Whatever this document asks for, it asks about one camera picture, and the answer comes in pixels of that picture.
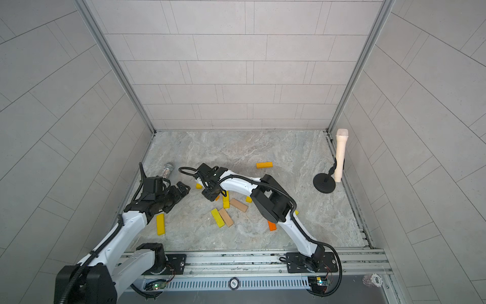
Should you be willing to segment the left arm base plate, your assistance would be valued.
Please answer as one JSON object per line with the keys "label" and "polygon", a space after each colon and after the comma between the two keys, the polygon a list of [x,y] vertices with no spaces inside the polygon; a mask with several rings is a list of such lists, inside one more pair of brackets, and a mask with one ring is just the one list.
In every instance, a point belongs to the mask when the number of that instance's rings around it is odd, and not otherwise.
{"label": "left arm base plate", "polygon": [[162,243],[144,243],[136,250],[151,250],[155,253],[154,265],[144,275],[182,275],[187,255],[167,254]]}

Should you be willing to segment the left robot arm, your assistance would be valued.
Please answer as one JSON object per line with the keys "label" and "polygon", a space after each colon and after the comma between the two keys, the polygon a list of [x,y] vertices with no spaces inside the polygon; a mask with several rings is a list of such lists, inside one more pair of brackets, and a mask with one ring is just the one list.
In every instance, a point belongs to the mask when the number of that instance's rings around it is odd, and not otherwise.
{"label": "left robot arm", "polygon": [[133,239],[157,215],[169,212],[190,192],[182,182],[142,176],[131,202],[117,216],[116,225],[75,265],[64,266],[55,280],[55,303],[116,303],[143,274],[182,274],[184,254],[167,255],[161,243],[144,243],[124,262],[120,258]]}

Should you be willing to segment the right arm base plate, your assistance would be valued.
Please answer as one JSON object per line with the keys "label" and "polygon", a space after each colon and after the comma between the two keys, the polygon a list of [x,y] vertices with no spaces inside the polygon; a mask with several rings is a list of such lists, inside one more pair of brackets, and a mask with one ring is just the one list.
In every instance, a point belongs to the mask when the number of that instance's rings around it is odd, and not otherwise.
{"label": "right arm base plate", "polygon": [[332,252],[325,252],[319,257],[307,257],[300,252],[288,252],[281,258],[287,266],[288,273],[337,273],[337,259]]}

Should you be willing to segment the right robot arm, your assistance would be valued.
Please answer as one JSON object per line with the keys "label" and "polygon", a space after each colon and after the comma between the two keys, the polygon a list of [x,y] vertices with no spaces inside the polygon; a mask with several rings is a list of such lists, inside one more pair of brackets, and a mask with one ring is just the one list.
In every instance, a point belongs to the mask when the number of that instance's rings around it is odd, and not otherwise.
{"label": "right robot arm", "polygon": [[309,293],[314,296],[333,295],[340,287],[343,277],[339,255],[330,244],[317,241],[297,218],[297,203],[270,175],[262,178],[241,176],[231,170],[205,163],[197,169],[190,168],[189,176],[203,187],[202,195],[214,201],[218,195],[229,191],[249,196],[260,214],[273,224],[279,225],[297,246],[297,253],[288,253],[280,261],[294,273],[324,273],[311,278]]}

